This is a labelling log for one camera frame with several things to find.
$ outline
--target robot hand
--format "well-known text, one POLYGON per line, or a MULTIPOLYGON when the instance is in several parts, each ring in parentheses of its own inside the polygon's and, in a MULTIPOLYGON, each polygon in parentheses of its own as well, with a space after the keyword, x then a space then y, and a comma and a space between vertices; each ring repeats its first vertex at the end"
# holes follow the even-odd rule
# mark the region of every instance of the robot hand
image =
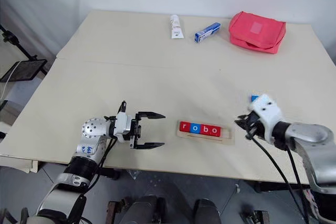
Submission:
POLYGON ((336 223, 336 145, 333 133, 316 124, 287 123, 275 101, 263 94, 235 122, 251 139, 257 135, 280 150, 297 152, 303 160, 319 210, 319 220, 336 223))
POLYGON ((126 115, 126 102, 123 101, 117 116, 105 116, 86 121, 81 130, 81 140, 76 152, 60 174, 53 187, 44 198, 36 215, 27 219, 28 224, 71 224, 79 223, 86 203, 85 193, 94 175, 103 167, 108 152, 116 141, 130 141, 132 149, 152 149, 164 143, 138 144, 141 136, 141 118, 160 119, 165 116, 154 112, 138 112, 133 118, 126 115))

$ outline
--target white table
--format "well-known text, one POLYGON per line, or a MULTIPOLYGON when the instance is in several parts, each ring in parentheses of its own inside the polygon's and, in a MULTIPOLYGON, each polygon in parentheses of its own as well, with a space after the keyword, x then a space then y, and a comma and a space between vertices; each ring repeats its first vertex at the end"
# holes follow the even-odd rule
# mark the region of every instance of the white table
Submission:
MULTIPOLYGON (((170 39, 169 15, 93 11, 58 54, 7 139, 5 156, 67 163, 79 143, 82 123, 127 113, 154 111, 166 119, 142 120, 142 138, 165 142, 153 150, 118 143, 106 166, 282 182, 268 158, 234 123, 247 112, 251 94, 267 93, 286 119, 317 123, 336 132, 336 70, 310 25, 287 24, 276 55, 236 47, 223 18, 181 16, 185 39, 170 39), (214 22, 220 32, 200 44, 194 32, 214 22), (232 127, 234 145, 176 136, 177 121, 232 127)), ((287 153, 263 143, 295 182, 287 153)), ((301 159, 299 175, 307 183, 301 159)))
MULTIPOLYGON (((2 40, 0 40, 0 60, 1 60, 0 61, 0 76, 2 76, 8 71, 8 69, 15 62, 20 61, 20 60, 27 60, 27 58, 15 46, 11 45, 9 42, 5 43, 2 40)), ((14 83, 11 83, 11 82, 7 84, 7 87, 4 93, 4 98, 7 97, 13 85, 14 83)), ((5 83, 0 83, 0 96, 3 92, 4 87, 5 87, 5 83)), ((11 126, 8 125, 7 123, 4 123, 2 120, 3 119, 0 118, 0 131, 7 133, 11 129, 11 126)), ((12 167, 15 169, 22 170, 26 173, 29 173, 30 171, 37 172, 37 161, 28 160, 28 159, 19 159, 19 158, 1 156, 0 166, 12 167)))

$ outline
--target red pouch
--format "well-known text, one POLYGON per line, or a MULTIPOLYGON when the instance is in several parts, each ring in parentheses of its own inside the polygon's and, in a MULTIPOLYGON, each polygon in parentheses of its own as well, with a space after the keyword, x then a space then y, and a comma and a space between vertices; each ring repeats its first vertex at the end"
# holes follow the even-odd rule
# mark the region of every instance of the red pouch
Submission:
POLYGON ((286 33, 286 22, 240 12, 232 18, 229 32, 232 44, 276 54, 286 33))

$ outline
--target gray floor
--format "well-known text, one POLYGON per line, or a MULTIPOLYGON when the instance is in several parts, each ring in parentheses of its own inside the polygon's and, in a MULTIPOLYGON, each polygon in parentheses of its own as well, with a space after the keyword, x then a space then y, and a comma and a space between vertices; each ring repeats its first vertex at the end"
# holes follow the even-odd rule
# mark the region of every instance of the gray floor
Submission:
MULTIPOLYGON (((17 219, 23 207, 29 209, 30 215, 34 214, 63 170, 63 166, 46 164, 37 174, 25 174, 2 167, 0 207, 6 207, 17 219)), ((243 224, 239 216, 243 208, 269 211, 271 224, 304 223, 287 191, 258 194, 243 180, 159 172, 141 172, 136 180, 126 172, 117 181, 101 177, 87 194, 83 216, 94 224, 105 223, 109 201, 150 194, 166 199, 167 223, 190 223, 194 202, 199 198, 208 198, 216 204, 223 224, 243 224)), ((116 223, 121 217, 122 214, 117 215, 116 223)))

